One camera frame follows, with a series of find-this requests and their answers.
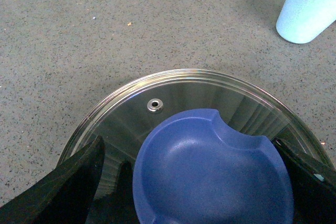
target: light blue cup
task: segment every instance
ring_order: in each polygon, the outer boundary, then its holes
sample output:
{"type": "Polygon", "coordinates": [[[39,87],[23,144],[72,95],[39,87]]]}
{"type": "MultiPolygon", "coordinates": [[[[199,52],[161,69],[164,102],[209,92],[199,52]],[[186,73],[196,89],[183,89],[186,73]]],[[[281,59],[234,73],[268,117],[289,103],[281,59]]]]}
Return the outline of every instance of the light blue cup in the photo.
{"type": "Polygon", "coordinates": [[[277,21],[285,40],[303,44],[315,39],[336,20],[336,0],[286,0],[277,21]]]}

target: metal rim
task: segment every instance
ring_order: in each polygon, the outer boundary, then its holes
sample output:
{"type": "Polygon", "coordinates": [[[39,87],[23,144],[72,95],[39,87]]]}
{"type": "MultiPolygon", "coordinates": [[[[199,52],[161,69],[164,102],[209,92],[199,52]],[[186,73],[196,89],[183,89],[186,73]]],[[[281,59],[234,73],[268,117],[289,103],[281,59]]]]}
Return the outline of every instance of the metal rim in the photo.
{"type": "Polygon", "coordinates": [[[100,103],[98,103],[93,108],[93,110],[82,120],[82,122],[79,124],[79,126],[71,136],[70,140],[66,144],[65,148],[63,149],[57,165],[59,165],[72,155],[72,151],[75,149],[76,144],[80,142],[81,136],[84,135],[85,131],[88,131],[90,125],[95,123],[96,118],[99,118],[107,111],[117,107],[125,99],[129,98],[132,95],[142,92],[152,86],[159,86],[167,83],[168,81],[171,82],[174,80],[178,81],[182,79],[188,79],[193,81],[219,81],[220,79],[225,79],[230,81],[233,86],[239,85],[239,87],[237,87],[240,90],[244,90],[251,96],[255,96],[258,99],[261,99],[262,97],[263,102],[269,104],[270,106],[273,106],[282,114],[284,114],[287,118],[289,118],[291,122],[295,124],[295,127],[300,129],[302,134],[304,134],[307,139],[309,139],[309,142],[313,145],[315,151],[318,152],[321,160],[329,167],[334,168],[331,159],[328,157],[327,153],[320,145],[317,138],[309,130],[305,123],[273,95],[243,79],[218,71],[204,69],[177,69],[151,74],[149,76],[134,80],[119,88],[115,92],[111,93],[100,103]]]}

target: gray countertop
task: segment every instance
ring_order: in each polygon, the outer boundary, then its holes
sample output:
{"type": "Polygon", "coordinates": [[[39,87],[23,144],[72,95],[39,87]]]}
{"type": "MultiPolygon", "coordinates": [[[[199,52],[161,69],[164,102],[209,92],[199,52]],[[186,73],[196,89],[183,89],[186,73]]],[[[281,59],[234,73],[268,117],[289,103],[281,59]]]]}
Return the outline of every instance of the gray countertop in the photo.
{"type": "Polygon", "coordinates": [[[55,167],[105,96],[176,68],[264,88],[336,164],[336,24],[291,44],[275,30],[284,1],[0,0],[0,205],[55,167]]]}

